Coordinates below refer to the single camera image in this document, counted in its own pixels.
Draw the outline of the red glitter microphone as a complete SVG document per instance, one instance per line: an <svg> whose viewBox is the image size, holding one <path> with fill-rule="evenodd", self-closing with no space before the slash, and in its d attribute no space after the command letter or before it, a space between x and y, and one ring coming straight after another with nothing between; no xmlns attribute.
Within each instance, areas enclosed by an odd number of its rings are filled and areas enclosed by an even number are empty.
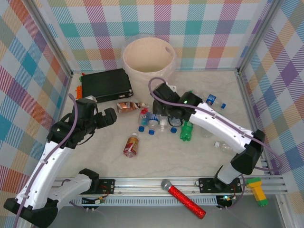
<svg viewBox="0 0 304 228"><path fill-rule="evenodd" d="M183 204L189 211L195 214L199 219L203 219L206 215L206 211L199 207L195 202L178 190L172 183L164 179L161 182L161 188L169 192L175 199Z"/></svg>

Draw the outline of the dark blue label clear bottle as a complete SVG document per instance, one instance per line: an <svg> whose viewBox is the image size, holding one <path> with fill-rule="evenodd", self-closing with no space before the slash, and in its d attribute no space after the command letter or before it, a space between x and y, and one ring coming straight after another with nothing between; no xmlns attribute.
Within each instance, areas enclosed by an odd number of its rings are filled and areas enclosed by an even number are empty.
<svg viewBox="0 0 304 228"><path fill-rule="evenodd" d="M209 93L203 93L202 99L204 102L206 102L209 106L211 106L213 109L219 109L223 110L226 108L226 104L221 101L221 99L218 96L215 96L213 94Z"/></svg>

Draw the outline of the yellow green toy block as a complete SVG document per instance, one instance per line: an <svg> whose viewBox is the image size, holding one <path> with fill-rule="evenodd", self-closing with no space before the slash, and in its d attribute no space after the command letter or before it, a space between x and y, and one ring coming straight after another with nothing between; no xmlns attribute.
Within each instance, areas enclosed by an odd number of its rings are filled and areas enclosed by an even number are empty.
<svg viewBox="0 0 304 228"><path fill-rule="evenodd" d="M259 177L247 179L246 186L252 190L258 206L264 207L268 205L268 200L262 190L262 181Z"/></svg>

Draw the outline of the red-brown label drink bottle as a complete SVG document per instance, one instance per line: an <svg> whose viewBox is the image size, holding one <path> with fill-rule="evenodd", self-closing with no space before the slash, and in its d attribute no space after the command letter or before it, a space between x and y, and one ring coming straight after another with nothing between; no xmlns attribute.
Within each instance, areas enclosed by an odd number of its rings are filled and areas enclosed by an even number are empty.
<svg viewBox="0 0 304 228"><path fill-rule="evenodd" d="M132 133L131 137L128 138L127 143L124 147L123 154L129 158L135 157L138 151L138 143L138 134Z"/></svg>

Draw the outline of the clear bottle white cap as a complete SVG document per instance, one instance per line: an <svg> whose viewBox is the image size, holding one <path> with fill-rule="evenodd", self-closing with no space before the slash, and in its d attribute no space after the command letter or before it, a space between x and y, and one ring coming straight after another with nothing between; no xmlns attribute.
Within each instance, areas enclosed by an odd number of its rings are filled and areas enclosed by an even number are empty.
<svg viewBox="0 0 304 228"><path fill-rule="evenodd" d="M225 142L215 141L214 147L223 152L234 152L234 150Z"/></svg>

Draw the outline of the green bottle yellow cap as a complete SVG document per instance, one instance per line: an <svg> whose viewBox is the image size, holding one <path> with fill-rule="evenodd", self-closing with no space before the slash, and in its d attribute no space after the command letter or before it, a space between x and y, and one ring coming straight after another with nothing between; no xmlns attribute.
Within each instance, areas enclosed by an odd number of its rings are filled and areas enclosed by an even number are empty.
<svg viewBox="0 0 304 228"><path fill-rule="evenodd" d="M180 132L180 139L185 141L190 141L192 138L192 131L193 131L193 123L190 121L184 121L181 132Z"/></svg>

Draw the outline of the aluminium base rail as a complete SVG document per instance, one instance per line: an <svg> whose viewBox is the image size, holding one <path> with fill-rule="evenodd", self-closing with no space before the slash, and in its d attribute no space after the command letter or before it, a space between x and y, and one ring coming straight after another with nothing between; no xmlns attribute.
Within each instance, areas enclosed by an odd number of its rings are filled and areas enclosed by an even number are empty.
<svg viewBox="0 0 304 228"><path fill-rule="evenodd" d="M150 178L118 178L114 179L112 196L167 196L161 188L164 177ZM204 186L200 177L168 177L171 183L180 191L190 196L200 195ZM260 177L262 190L266 195L287 194L287 186L282 176L264 175Z"/></svg>

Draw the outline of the brown chocolate drink bottle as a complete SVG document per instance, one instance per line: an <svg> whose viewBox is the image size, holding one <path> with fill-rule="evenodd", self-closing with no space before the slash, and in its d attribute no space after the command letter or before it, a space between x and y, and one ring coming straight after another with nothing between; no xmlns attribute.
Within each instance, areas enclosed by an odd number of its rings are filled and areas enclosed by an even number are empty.
<svg viewBox="0 0 304 228"><path fill-rule="evenodd" d="M145 106L145 103L119 102L116 105L118 113L128 113L137 109L141 109L143 106Z"/></svg>

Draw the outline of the black rectangular case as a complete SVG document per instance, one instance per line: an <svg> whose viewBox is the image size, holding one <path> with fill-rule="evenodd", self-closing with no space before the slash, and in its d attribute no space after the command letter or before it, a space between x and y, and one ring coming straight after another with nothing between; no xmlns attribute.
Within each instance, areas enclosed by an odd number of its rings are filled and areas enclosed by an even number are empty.
<svg viewBox="0 0 304 228"><path fill-rule="evenodd" d="M99 103L133 96L129 77L122 68L86 74L81 86L83 98L92 95Z"/></svg>

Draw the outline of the aluminium frame bar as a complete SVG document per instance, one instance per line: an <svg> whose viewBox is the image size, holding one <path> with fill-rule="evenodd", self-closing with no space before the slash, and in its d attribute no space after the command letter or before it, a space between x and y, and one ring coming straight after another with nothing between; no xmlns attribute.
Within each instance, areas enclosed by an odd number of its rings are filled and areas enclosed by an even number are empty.
<svg viewBox="0 0 304 228"><path fill-rule="evenodd" d="M237 80L237 84L238 84L238 87L240 90L240 94L241 94L243 102L244 102L244 107L245 107L245 110L247 113L250 127L251 127L252 131L256 131L257 129L259 129L259 127L257 124L257 119L256 119L256 116L254 113L254 109L250 102L250 97L247 93L247 89L246 89L244 80L238 71L236 71L235 74L236 74L236 80ZM263 150L263 152L260 156L260 160L261 160L261 164L262 164L261 167L264 169L272 169L273 166L272 166L271 162L269 161L269 156L268 156L267 152L268 152L267 150L266 151Z"/></svg>
<svg viewBox="0 0 304 228"><path fill-rule="evenodd" d="M35 4L34 0L27 0L28 7L31 8L33 11L32 14L35 18L35 21L38 24L38 27L41 30L42 35L46 39L47 43L51 46L52 51L55 53L55 56L57 57L59 63L63 67L64 71L68 74L68 76L71 78L73 76L73 71L71 70L71 67L69 66L66 58L64 57L63 52L59 48L59 45L57 44L51 30L49 29L47 23L42 17L42 14L40 13L40 10Z"/></svg>
<svg viewBox="0 0 304 228"><path fill-rule="evenodd" d="M274 17L285 0L261 0L262 6L254 13L253 22L249 26L249 37L242 49L236 63L238 73L242 72L249 64L257 46L267 33Z"/></svg>

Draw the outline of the small wired connector board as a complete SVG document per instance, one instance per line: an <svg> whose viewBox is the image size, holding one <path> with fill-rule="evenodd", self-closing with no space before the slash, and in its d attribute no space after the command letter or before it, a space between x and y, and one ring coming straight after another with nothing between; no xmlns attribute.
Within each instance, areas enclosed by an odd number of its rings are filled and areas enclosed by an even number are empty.
<svg viewBox="0 0 304 228"><path fill-rule="evenodd" d="M83 208L85 208L86 210L92 210L95 211L96 209L98 209L101 204L103 204L104 201L104 197L99 197L96 199L89 199L89 198L82 198L81 199L81 204L83 206Z"/></svg>
<svg viewBox="0 0 304 228"><path fill-rule="evenodd" d="M216 207L219 209L228 209L237 202L236 196L232 196L232 195L216 196L216 200L217 200Z"/></svg>

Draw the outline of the pale label blue-cap bottle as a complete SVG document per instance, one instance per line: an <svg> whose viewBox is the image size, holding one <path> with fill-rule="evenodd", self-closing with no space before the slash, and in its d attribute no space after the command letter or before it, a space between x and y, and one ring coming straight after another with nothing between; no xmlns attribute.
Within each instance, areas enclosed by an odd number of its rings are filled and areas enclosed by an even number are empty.
<svg viewBox="0 0 304 228"><path fill-rule="evenodd" d="M171 126L171 133L176 133L178 127L181 127L183 125L183 121L181 119L177 119L174 117L170 117L168 119L168 123Z"/></svg>

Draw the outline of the blue label water bottle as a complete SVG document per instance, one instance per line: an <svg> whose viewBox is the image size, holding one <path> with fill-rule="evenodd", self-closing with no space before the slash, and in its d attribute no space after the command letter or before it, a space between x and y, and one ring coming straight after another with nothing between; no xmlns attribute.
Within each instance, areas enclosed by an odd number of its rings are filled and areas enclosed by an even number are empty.
<svg viewBox="0 0 304 228"><path fill-rule="evenodd" d="M140 111L138 123L139 123L139 132L144 132L145 127L148 125L150 119L150 110L148 107L143 107Z"/></svg>
<svg viewBox="0 0 304 228"><path fill-rule="evenodd" d="M158 127L159 127L159 119L158 119L157 115L150 114L150 118L148 121L148 128L149 128L148 134L154 135L155 132L157 131Z"/></svg>

